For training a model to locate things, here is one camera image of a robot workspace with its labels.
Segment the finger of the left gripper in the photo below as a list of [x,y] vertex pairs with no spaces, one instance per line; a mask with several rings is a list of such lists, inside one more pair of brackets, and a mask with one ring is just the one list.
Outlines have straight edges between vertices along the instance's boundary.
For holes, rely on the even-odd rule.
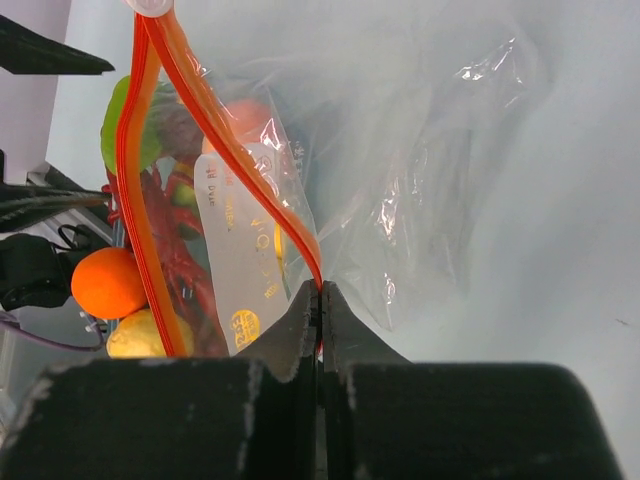
[[13,75],[93,76],[115,70],[107,60],[44,37],[4,15],[1,68]]

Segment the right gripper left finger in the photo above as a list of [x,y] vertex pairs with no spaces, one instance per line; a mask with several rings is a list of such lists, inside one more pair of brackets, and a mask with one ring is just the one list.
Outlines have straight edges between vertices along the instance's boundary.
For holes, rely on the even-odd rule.
[[46,370],[1,448],[5,479],[310,479],[319,295],[231,358]]

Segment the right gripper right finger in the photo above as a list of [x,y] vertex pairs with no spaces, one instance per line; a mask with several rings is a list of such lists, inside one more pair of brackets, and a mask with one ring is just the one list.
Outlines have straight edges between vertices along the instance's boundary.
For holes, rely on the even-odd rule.
[[549,363],[412,363],[322,289],[332,479],[619,479],[593,402]]

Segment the yellow toy lemon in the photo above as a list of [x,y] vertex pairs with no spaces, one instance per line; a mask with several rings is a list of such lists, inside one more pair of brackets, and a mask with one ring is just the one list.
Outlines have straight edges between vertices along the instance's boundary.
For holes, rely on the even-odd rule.
[[166,351],[150,309],[139,310],[122,319],[106,343],[111,358],[166,357]]

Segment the green toy fruit slice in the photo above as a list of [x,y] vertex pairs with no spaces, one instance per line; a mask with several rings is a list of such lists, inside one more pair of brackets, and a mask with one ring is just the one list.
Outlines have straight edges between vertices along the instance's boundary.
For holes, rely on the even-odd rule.
[[120,127],[120,118],[125,112],[128,119],[125,129],[126,137],[131,138],[132,132],[135,132],[140,138],[140,151],[137,155],[139,160],[139,171],[142,172],[151,167],[156,161],[164,158],[174,158],[165,154],[162,146],[156,136],[154,123],[151,116],[152,105],[164,97],[175,97],[177,93],[172,83],[159,80],[156,83],[153,95],[149,101],[149,106],[145,110],[145,117],[142,117],[140,99],[137,99],[137,107],[128,107],[129,88],[131,76],[122,77],[114,86],[111,98],[107,105],[103,124],[100,130],[100,148],[103,162],[106,169],[117,175],[117,152],[122,142],[118,135]]

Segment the toy orange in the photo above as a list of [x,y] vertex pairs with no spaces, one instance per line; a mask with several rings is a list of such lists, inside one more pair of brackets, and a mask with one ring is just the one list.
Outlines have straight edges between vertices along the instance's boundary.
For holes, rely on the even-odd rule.
[[104,320],[124,318],[147,304],[136,260],[122,247],[103,248],[80,261],[71,292],[86,313]]

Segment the dark red toy fruit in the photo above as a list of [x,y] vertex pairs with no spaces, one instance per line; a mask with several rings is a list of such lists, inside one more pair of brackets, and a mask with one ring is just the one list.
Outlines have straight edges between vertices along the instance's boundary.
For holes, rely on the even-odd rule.
[[172,157],[198,156],[204,135],[187,110],[175,97],[164,97],[152,105],[156,136],[165,154]]

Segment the toy peach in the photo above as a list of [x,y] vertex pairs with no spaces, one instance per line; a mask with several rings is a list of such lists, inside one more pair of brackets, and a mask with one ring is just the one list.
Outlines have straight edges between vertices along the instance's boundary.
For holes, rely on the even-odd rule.
[[264,103],[251,98],[235,100],[224,106],[224,113],[233,135],[243,147],[273,144],[271,110]]

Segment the clear zip top bag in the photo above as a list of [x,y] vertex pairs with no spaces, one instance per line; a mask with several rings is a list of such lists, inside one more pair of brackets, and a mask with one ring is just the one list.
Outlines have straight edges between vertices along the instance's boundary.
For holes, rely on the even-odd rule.
[[[202,152],[156,161],[194,189],[229,355],[306,282],[332,281],[375,331],[423,339],[463,315],[471,236],[502,167],[491,144],[539,92],[520,1],[135,1],[128,107],[173,84]],[[224,113],[267,105],[272,145],[243,147]],[[140,195],[140,138],[117,152]]]

